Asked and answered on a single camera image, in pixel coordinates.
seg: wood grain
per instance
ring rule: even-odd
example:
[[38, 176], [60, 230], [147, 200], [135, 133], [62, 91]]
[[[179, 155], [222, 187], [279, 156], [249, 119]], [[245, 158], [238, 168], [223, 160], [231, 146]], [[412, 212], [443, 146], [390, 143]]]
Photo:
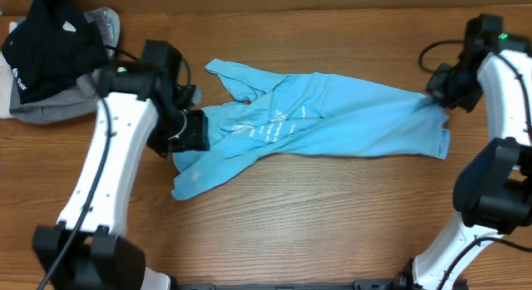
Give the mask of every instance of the wood grain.
[[[85, 10], [112, 7], [117, 12], [237, 12], [329, 8], [483, 7], [531, 4], [532, 0], [76, 0]], [[25, 15], [32, 0], [13, 5], [0, 0], [0, 10]]]
[[[203, 104], [231, 98], [204, 65], [213, 58], [277, 72], [329, 72], [412, 91], [427, 44], [463, 34], [481, 12], [532, 37], [532, 7], [217, 12], [121, 16], [123, 48], [171, 42], [192, 66]], [[0, 18], [5, 37], [9, 17]], [[439, 48], [427, 64], [455, 61]], [[185, 202], [170, 191], [171, 160], [146, 150], [131, 196], [128, 238], [148, 265], [182, 283], [318, 283], [392, 277], [425, 250], [452, 213], [457, 175], [487, 143], [483, 103], [452, 111], [446, 160], [275, 155]], [[31, 250], [38, 224], [54, 224], [76, 185], [93, 116], [55, 125], [0, 121], [0, 288], [31, 288], [42, 270]], [[508, 239], [530, 245], [532, 229]], [[465, 271], [472, 289], [528, 288], [532, 257], [498, 245]]]

